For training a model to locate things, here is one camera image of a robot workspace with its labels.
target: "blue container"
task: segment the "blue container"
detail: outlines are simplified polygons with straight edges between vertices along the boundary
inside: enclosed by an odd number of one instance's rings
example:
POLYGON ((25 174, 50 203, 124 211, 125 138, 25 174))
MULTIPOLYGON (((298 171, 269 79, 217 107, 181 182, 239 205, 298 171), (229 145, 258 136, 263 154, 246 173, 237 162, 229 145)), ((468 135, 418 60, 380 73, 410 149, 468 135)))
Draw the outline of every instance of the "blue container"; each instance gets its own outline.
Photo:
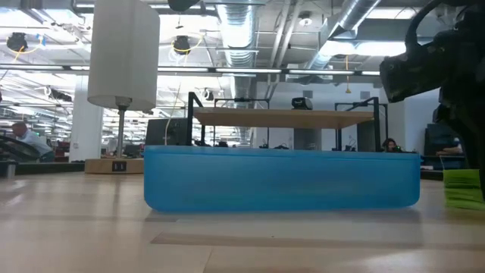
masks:
POLYGON ((419 191, 417 154, 145 148, 145 201, 160 212, 392 209, 419 191))

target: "white column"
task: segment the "white column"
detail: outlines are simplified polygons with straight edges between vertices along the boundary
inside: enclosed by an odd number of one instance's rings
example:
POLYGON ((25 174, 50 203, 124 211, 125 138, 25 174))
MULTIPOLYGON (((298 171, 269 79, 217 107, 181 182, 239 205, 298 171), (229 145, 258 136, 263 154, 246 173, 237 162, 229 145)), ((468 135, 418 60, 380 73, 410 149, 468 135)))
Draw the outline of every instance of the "white column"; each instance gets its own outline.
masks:
POLYGON ((99 158, 103 108, 88 102, 88 76, 77 76, 69 160, 99 158))

